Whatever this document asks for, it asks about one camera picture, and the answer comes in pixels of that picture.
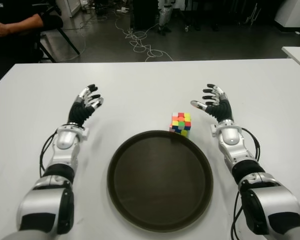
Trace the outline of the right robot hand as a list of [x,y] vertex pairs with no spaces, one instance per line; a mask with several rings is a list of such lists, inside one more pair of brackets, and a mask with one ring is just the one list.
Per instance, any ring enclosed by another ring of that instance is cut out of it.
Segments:
[[193,107],[212,116],[218,123],[225,120],[234,120],[229,99],[219,86],[209,83],[202,92],[204,93],[202,99],[205,100],[205,103],[191,100],[190,104]]

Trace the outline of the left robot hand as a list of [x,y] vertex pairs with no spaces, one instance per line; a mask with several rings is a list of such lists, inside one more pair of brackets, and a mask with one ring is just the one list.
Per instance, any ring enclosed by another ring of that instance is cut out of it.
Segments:
[[68,114],[68,124],[75,124],[82,127],[90,116],[104,102],[104,99],[97,93],[98,87],[90,84],[85,87],[75,98]]

